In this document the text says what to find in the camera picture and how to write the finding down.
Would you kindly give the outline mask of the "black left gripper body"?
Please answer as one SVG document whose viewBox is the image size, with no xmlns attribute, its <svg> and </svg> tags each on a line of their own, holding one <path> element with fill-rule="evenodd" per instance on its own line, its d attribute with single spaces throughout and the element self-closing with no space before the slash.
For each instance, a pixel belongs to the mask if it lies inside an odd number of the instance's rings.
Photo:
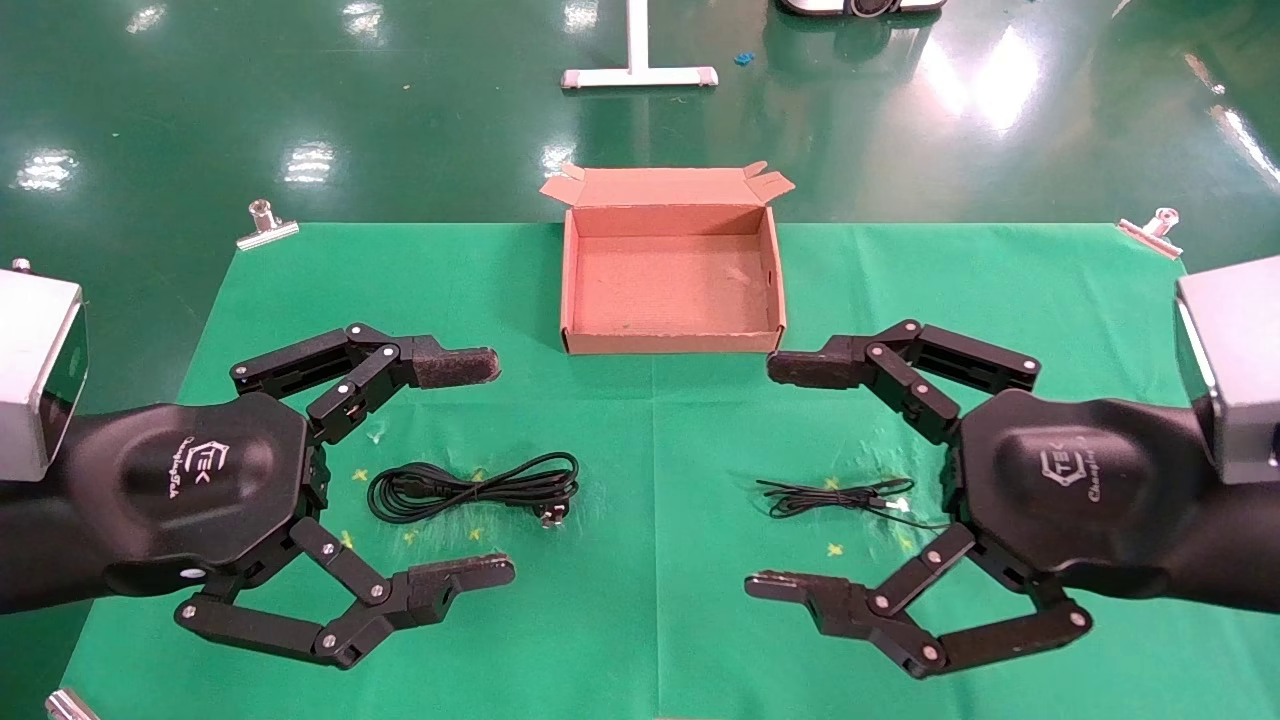
<svg viewBox="0 0 1280 720">
<path fill-rule="evenodd" d="M 325 505 L 325 452 L 262 393 L 72 419 L 45 478 L 3 484 L 5 614 L 273 574 Z"/>
</svg>

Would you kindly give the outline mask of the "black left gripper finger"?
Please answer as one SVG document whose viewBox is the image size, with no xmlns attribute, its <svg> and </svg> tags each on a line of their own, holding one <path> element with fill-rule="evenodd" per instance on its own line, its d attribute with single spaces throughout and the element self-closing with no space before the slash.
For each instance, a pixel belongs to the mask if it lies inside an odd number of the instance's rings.
<svg viewBox="0 0 1280 720">
<path fill-rule="evenodd" d="M 209 582 L 175 610 L 186 630 L 218 644 L 351 669 L 399 630 L 442 623 L 462 593 L 507 585 L 516 569 L 504 553 L 424 564 L 380 577 L 317 520 L 305 518 L 289 529 L 294 552 L 310 557 L 353 597 L 326 624 L 236 605 L 241 580 Z"/>
<path fill-rule="evenodd" d="M 430 334 L 393 337 L 365 323 L 314 336 L 230 369 L 238 395 L 285 398 L 334 382 L 305 413 L 316 445 L 339 443 L 404 387 L 480 386 L 499 374 L 494 348 L 448 350 Z"/>
</svg>

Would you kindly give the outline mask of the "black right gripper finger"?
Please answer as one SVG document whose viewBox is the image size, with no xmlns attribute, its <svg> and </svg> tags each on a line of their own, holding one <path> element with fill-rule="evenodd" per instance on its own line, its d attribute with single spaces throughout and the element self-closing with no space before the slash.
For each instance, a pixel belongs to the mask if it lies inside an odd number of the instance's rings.
<svg viewBox="0 0 1280 720">
<path fill-rule="evenodd" d="M 780 350 L 767 359 L 768 377 L 778 384 L 868 388 L 933 445 L 954 441 L 961 410 L 931 375 L 996 396 L 1033 391 L 1039 372 L 1030 356 L 918 320 L 877 334 L 833 334 L 814 352 Z"/>
<path fill-rule="evenodd" d="M 954 523 L 879 585 L 840 577 L 764 570 L 744 582 L 751 597 L 801 605 L 822 635 L 873 644 L 915 679 L 960 673 L 1062 648 L 1087 634 L 1092 616 L 1057 582 L 1028 582 L 1034 612 L 932 635 L 910 606 L 963 559 L 978 553 L 973 532 Z"/>
</svg>

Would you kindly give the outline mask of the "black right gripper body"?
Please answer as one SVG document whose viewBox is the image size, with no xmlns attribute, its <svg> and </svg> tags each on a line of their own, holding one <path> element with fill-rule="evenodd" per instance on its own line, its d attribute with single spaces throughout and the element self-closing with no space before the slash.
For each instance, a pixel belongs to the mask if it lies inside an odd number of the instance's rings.
<svg viewBox="0 0 1280 720">
<path fill-rule="evenodd" d="M 1005 391 L 960 420 L 946 470 L 1010 587 L 1277 611 L 1277 486 L 1221 482 L 1189 407 Z"/>
</svg>

